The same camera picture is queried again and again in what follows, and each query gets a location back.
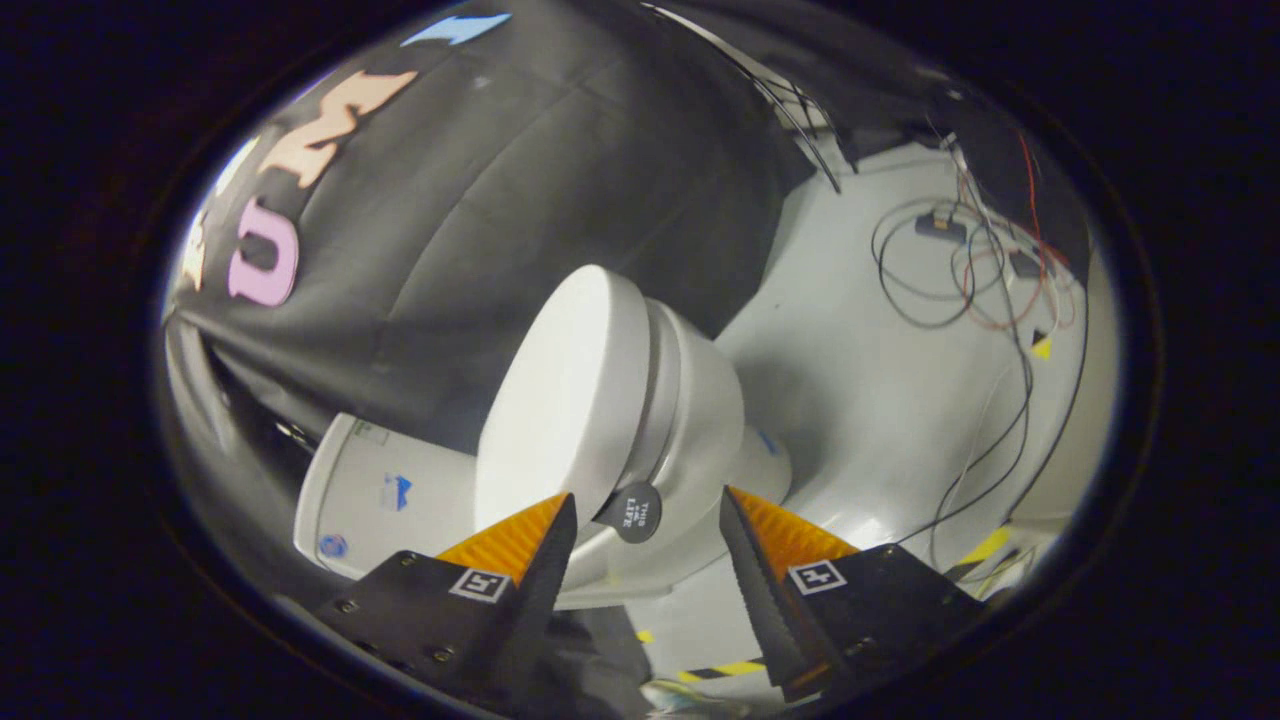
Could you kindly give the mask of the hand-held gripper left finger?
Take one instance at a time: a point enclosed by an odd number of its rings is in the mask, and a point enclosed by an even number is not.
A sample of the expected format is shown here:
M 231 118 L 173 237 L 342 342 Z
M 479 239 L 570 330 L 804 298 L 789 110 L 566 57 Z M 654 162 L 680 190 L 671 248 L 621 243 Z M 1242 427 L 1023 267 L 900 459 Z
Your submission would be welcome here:
M 513 710 L 529 692 L 577 530 L 573 495 L 554 495 L 436 556 L 394 552 L 315 615 L 411 682 Z

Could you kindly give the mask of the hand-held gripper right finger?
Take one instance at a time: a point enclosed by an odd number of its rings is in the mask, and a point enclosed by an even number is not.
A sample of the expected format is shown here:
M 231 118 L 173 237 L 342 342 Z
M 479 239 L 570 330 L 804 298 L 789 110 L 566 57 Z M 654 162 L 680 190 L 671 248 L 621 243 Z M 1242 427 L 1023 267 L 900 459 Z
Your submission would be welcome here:
M 719 533 L 768 678 L 788 702 L 851 700 L 960 641 L 987 607 L 895 543 L 860 550 L 727 486 Z

